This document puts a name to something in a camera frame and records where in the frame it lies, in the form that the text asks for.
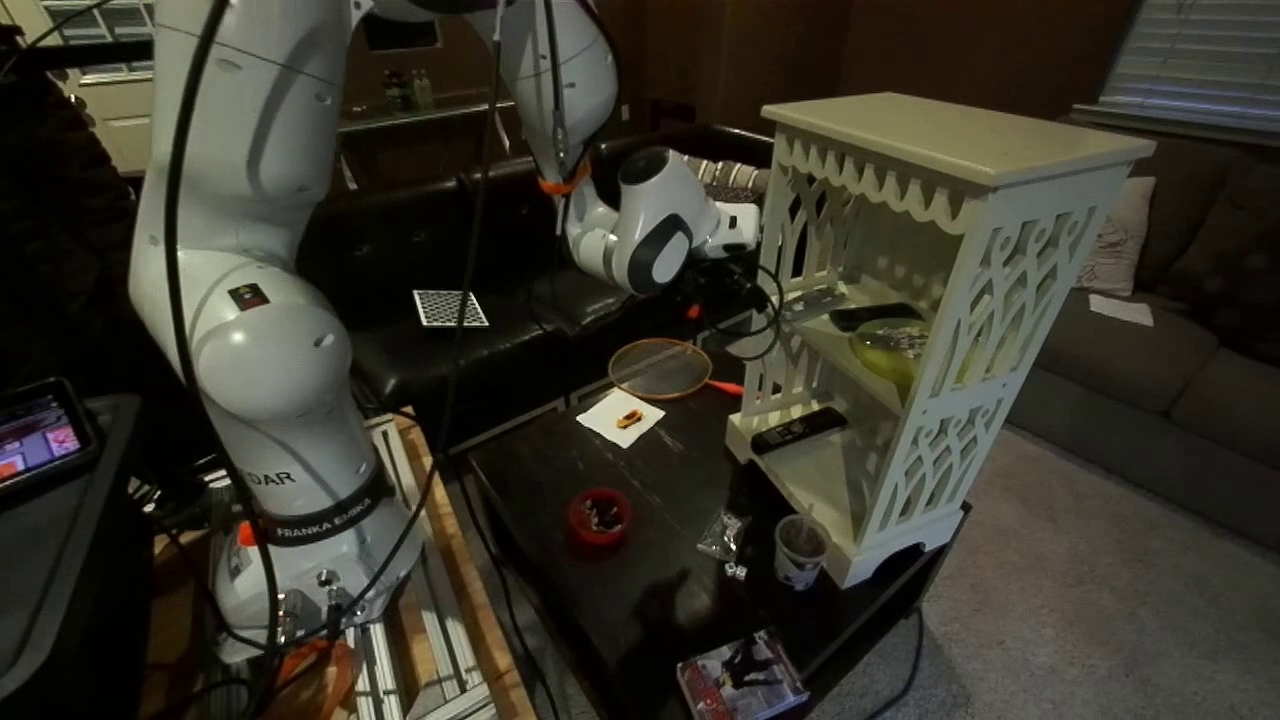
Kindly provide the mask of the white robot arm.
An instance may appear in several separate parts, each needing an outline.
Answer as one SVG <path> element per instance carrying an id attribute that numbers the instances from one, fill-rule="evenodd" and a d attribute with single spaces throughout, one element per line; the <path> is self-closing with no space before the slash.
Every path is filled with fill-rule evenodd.
<path id="1" fill-rule="evenodd" d="M 205 405 L 258 526 L 213 564 L 230 664 L 369 626 L 414 571 L 414 514 L 356 410 L 347 330 L 295 271 L 369 18 L 458 18 L 489 42 L 582 271 L 650 293 L 761 239 L 761 214 L 712 196 L 674 150 L 596 191 L 589 151 L 620 84 L 584 0 L 157 0 L 128 301 Z"/>

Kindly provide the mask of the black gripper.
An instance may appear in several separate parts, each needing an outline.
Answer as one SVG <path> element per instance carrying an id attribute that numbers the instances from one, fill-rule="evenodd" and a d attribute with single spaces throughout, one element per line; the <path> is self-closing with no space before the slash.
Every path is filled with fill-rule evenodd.
<path id="1" fill-rule="evenodd" d="M 753 323 L 768 310 L 768 293 L 758 282 L 758 258 L 694 258 L 682 278 L 686 319 L 698 330 Z"/>

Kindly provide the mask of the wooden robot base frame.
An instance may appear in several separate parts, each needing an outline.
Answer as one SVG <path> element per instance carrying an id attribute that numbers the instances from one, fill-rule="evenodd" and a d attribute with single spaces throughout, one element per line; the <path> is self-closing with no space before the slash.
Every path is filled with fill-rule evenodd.
<path id="1" fill-rule="evenodd" d="M 384 413 L 369 438 L 418 518 L 418 569 L 390 613 L 347 638 L 356 679 L 339 720 L 535 720 L 425 427 Z"/>

